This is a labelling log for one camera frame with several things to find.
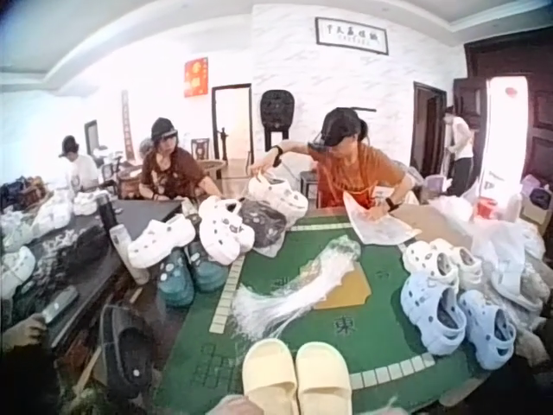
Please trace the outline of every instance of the black cap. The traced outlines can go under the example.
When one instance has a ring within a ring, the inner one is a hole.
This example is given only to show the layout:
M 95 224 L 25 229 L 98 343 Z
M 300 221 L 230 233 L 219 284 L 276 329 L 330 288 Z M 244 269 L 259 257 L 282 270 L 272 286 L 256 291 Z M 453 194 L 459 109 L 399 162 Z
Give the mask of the black cap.
M 345 137 L 360 134 L 361 118 L 352 108 L 334 108 L 322 123 L 321 141 L 327 147 L 334 147 Z
M 75 140 L 75 137 L 73 136 L 65 137 L 61 142 L 60 157 L 67 156 L 67 153 L 78 153 L 78 152 L 79 152 L 79 145 L 77 144 L 77 140 Z
M 152 125 L 152 141 L 159 141 L 164 137 L 171 137 L 173 134 L 177 134 L 173 123 L 167 118 L 158 118 Z

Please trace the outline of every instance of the light blue clog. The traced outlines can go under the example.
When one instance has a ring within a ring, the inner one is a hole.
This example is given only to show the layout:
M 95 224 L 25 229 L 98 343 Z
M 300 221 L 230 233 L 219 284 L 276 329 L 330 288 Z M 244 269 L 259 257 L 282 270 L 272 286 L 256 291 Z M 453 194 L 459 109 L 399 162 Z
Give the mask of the light blue clog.
M 505 365 L 514 351 L 516 330 L 503 309 L 476 290 L 463 293 L 459 305 L 467 316 L 467 338 L 482 368 L 495 370 Z
M 401 306 L 421 332 L 429 353 L 452 354 L 465 338 L 467 319 L 457 304 L 454 288 L 416 272 L 401 290 Z

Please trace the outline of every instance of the mahjong table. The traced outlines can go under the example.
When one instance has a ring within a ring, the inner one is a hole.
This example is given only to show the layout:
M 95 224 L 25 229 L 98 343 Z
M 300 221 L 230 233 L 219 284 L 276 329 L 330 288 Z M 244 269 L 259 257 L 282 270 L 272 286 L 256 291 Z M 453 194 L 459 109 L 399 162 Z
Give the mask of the mahjong table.
M 305 218 L 287 233 L 276 258 L 249 252 L 232 265 L 224 290 L 196 295 L 164 369 L 156 406 L 204 415 L 223 396 L 241 393 L 241 361 L 251 344 L 234 334 L 229 317 L 238 284 L 270 293 L 344 233 L 358 240 L 345 216 Z M 292 353 L 313 341 L 339 349 L 350 370 L 354 413 L 377 410 L 394 398 L 395 405 L 412 412 L 485 376 L 466 342 L 448 357 L 425 354 L 399 304 L 407 272 L 398 247 L 363 246 L 359 263 L 372 290 L 364 304 L 312 310 L 281 337 Z

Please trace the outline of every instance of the framed calligraphy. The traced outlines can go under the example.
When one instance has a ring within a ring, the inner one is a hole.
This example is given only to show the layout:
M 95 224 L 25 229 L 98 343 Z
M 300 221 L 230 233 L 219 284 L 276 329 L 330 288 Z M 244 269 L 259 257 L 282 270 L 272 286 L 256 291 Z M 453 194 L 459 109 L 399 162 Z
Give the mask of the framed calligraphy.
M 315 18 L 317 45 L 335 46 L 388 55 L 388 35 L 385 29 L 346 20 Z

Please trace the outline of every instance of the white bottle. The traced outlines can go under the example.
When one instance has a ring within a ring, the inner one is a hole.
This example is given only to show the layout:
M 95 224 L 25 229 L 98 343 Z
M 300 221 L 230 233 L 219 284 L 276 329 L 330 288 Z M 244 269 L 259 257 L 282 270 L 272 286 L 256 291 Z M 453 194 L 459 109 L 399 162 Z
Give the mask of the white bottle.
M 123 261 L 124 266 L 129 271 L 129 274 L 134 278 L 138 285 L 144 285 L 149 280 L 148 270 L 139 270 L 132 266 L 129 262 L 129 245 L 132 242 L 129 231 L 124 225 L 116 225 L 110 229 L 110 237 L 119 257 Z
M 508 222 L 516 222 L 520 217 L 520 212 L 522 211 L 522 195 L 520 192 L 515 193 L 509 198 L 507 206 L 505 208 L 505 214 L 503 215 L 503 220 Z

